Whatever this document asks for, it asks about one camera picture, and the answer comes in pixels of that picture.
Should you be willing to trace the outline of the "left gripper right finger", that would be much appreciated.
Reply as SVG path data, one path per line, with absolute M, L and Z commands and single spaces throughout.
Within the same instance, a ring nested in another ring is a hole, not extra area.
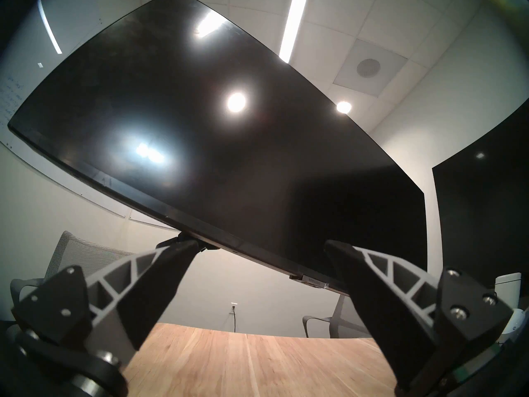
M 324 251 L 396 379 L 395 394 L 449 394 L 499 353 L 513 309 L 460 268 L 328 240 Z

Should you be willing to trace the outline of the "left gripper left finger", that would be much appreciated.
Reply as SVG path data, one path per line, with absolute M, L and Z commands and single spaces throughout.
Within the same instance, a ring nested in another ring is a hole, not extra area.
M 122 257 L 90 276 L 70 265 L 15 303 L 22 330 L 77 352 L 109 352 L 127 365 L 173 300 L 199 254 L 196 239 Z

